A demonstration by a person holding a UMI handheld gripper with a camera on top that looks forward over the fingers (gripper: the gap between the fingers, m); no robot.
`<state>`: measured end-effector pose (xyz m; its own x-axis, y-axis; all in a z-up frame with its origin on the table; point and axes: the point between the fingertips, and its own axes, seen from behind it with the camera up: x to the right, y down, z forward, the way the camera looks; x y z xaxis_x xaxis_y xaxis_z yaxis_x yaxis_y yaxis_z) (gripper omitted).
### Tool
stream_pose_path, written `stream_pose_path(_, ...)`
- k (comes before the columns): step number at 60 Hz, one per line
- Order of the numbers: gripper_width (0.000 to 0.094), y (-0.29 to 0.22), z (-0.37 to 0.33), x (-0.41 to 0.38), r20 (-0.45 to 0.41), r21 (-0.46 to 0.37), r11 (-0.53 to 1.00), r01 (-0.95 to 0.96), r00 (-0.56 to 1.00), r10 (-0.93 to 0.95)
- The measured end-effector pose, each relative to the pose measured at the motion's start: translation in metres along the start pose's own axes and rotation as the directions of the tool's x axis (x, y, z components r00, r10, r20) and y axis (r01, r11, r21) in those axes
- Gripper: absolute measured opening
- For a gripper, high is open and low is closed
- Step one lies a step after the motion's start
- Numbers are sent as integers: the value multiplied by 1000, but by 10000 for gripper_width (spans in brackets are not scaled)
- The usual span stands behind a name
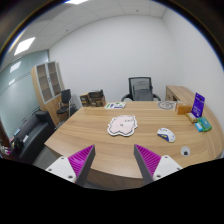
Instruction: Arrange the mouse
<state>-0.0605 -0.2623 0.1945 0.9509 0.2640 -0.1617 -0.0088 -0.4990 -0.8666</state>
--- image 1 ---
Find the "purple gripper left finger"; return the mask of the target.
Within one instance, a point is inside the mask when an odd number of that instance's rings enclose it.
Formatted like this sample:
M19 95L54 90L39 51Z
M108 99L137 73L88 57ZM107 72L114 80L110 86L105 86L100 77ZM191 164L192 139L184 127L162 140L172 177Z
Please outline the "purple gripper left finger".
M79 186L84 186L94 157L95 146L90 145L69 157L59 157L46 168L46 171Z

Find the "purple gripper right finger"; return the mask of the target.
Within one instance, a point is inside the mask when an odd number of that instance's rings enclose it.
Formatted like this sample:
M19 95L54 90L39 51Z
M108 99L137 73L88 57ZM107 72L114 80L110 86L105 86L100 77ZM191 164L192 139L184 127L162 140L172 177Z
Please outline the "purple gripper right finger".
M182 169L170 156L160 156L140 145L134 145L134 156L145 185Z

